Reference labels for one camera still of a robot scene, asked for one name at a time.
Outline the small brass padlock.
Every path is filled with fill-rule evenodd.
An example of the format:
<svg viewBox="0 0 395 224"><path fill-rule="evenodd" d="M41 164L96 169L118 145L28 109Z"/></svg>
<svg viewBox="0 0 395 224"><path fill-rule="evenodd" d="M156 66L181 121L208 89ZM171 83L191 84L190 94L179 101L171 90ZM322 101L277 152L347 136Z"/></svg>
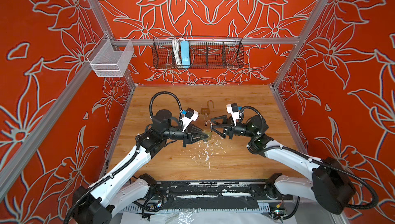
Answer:
<svg viewBox="0 0 395 224"><path fill-rule="evenodd" d="M204 142L208 142L209 140L212 139L212 136L213 136L212 126L213 126L213 124L210 120L205 122L204 133L207 134L208 137L204 140Z"/></svg>

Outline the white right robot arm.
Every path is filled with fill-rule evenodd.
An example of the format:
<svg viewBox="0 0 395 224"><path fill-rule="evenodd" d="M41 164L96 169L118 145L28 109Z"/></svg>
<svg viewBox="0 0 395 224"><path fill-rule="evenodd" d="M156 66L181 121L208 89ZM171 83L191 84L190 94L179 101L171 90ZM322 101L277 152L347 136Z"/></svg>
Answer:
<svg viewBox="0 0 395 224"><path fill-rule="evenodd" d="M326 211L340 215L345 208L368 210L377 206L379 197L365 180L347 172L335 159L311 157L286 147L266 134L268 125L262 114L254 107L239 107L236 103L226 106L228 114L210 120L210 128L223 138L235 135L249 137L248 151L253 155L277 161L302 177L273 174L267 181L265 192L270 199L281 195L294 195L317 202ZM357 190L357 181L371 194L371 201L356 205L351 200Z"/></svg>

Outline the large brass padlock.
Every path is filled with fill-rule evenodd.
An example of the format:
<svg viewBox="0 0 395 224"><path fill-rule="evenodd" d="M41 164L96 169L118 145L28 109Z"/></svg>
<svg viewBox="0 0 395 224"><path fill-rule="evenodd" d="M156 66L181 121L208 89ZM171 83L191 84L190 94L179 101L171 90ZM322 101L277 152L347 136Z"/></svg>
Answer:
<svg viewBox="0 0 395 224"><path fill-rule="evenodd" d="M208 100L206 107L201 108L201 114L204 116L210 116L210 111L212 109L214 109L214 102L212 100Z"/></svg>

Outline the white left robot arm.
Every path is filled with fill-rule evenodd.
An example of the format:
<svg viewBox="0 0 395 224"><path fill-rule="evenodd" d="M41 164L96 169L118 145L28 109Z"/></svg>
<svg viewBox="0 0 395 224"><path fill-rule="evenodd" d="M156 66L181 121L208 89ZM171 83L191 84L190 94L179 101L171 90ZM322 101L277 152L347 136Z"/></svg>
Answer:
<svg viewBox="0 0 395 224"><path fill-rule="evenodd" d="M172 96L179 108L174 117L170 110L153 112L154 100L160 95ZM168 91L154 94L149 103L151 123L145 132L135 137L136 145L108 173L88 188L79 187L73 194L72 207L64 223L74 220L78 224L108 224L122 209L133 202L154 196L156 181L142 175L130 185L126 183L163 148L176 141L186 147L208 138L202 129L193 124L199 113L191 108L183 109L178 97Z"/></svg>

